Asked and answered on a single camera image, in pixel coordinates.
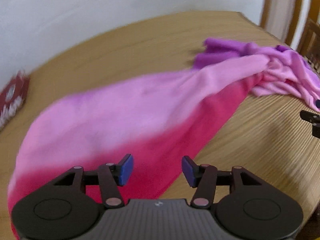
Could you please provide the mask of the pink purple gradient garment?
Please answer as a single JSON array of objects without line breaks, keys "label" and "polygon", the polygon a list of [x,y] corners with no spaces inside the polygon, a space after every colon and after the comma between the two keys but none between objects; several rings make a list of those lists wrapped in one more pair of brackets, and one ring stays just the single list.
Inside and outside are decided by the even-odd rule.
[{"label": "pink purple gradient garment", "polygon": [[[106,210],[74,239],[240,239],[207,210],[192,208],[195,188],[182,172],[250,93],[302,99],[319,115],[319,80],[285,46],[208,38],[191,69],[148,74],[67,96],[31,124],[8,187],[15,204],[74,166],[96,170],[133,156],[118,188],[125,206]],[[12,223],[12,229],[18,233]]]}]

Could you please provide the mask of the white curtain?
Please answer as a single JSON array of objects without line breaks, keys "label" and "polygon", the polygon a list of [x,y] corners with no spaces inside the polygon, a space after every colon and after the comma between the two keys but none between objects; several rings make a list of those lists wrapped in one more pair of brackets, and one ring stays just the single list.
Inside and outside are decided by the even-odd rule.
[{"label": "white curtain", "polygon": [[296,0],[265,0],[267,15],[263,28],[281,42],[287,37],[295,3]]}]

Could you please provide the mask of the wooden chair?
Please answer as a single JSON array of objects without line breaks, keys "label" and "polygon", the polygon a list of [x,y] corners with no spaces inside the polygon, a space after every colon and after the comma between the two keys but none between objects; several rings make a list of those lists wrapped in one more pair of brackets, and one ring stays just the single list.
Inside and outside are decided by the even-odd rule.
[{"label": "wooden chair", "polygon": [[308,19],[297,51],[312,67],[319,67],[319,24]]}]

